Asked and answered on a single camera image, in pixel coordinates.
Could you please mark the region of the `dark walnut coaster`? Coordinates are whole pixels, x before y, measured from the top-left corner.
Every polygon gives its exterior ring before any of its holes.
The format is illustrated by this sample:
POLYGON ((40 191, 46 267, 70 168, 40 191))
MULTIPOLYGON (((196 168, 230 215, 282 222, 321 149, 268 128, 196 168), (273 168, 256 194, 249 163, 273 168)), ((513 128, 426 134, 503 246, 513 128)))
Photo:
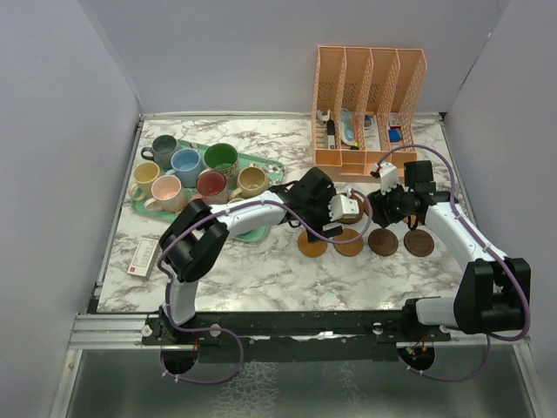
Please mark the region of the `dark walnut coaster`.
POLYGON ((416 257, 427 257, 435 248, 433 237, 420 229, 408 231, 403 242, 406 250, 416 257))
POLYGON ((399 240, 392 231, 376 228, 368 237, 368 245, 379 256, 391 256, 398 250, 399 240))

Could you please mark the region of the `grooved brown wooden coaster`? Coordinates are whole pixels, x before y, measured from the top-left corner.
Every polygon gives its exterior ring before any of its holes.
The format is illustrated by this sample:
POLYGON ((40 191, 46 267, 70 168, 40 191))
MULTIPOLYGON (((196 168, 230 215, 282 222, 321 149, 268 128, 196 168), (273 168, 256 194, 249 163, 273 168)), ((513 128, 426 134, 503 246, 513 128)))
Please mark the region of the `grooved brown wooden coaster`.
POLYGON ((351 200, 354 200, 358 203, 359 212, 357 215, 344 216, 343 218, 340 218, 338 220, 340 224, 343 225, 356 224, 363 218, 363 215, 366 213, 366 205, 363 199, 361 199, 358 195, 352 195, 351 200))

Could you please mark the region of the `light orange wooden coaster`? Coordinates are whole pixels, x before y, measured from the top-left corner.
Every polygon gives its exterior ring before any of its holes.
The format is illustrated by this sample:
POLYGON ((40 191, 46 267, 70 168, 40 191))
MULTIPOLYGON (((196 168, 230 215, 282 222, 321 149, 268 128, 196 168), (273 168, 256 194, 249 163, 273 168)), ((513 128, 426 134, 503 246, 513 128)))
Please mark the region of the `light orange wooden coaster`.
POLYGON ((328 243, 323 240, 310 242, 306 230, 300 233, 297 245, 299 251, 306 257, 310 258, 316 258, 323 255, 328 247, 328 243))

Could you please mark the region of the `green floral mug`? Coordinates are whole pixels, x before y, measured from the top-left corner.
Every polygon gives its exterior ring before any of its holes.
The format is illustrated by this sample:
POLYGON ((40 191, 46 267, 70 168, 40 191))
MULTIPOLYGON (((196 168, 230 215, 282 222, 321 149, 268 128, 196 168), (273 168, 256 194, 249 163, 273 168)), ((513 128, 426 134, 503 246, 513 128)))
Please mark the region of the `green floral mug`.
POLYGON ((210 146, 204 156, 205 165, 220 172, 228 182, 235 182, 239 173, 239 157, 236 148, 227 143, 210 146))

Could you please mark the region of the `pink red mug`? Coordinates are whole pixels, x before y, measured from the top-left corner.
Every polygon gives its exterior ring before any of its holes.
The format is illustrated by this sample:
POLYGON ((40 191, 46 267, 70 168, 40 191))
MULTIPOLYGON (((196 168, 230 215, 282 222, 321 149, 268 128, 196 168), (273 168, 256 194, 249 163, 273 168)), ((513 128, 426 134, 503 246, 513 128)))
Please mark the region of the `pink red mug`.
POLYGON ((213 170, 205 170, 198 177, 197 192, 190 201, 200 199, 207 205, 223 205, 229 198, 229 189, 224 175, 213 170))

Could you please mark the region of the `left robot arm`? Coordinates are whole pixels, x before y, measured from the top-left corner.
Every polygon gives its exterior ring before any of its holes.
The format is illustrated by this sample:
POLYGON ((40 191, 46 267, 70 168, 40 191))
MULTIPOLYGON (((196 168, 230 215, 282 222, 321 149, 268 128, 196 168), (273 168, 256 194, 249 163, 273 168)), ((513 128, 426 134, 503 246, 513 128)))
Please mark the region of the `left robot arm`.
POLYGON ((211 271, 227 240, 294 221, 304 226, 311 239, 333 237, 336 233, 324 227, 332 223, 336 194, 329 176, 314 167, 299 180, 236 203, 209 206, 196 200, 188 204, 159 239, 158 268, 167 275, 164 336, 176 344, 190 338, 198 281, 211 271))

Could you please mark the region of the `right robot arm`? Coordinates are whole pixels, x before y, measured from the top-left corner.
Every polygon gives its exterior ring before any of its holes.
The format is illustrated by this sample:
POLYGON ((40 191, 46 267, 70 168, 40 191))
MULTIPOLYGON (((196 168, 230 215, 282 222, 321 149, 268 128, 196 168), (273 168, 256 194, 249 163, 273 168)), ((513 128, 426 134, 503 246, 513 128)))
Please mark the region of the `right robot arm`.
POLYGON ((374 165, 371 174, 380 189, 369 194, 374 223, 388 227, 402 219, 427 226, 445 245, 463 271, 454 298, 409 300, 410 313, 399 320, 408 340, 420 340, 432 326, 465 334, 523 330, 528 323, 531 269, 522 258, 510 258, 470 223, 453 193, 439 191, 429 161, 374 165))

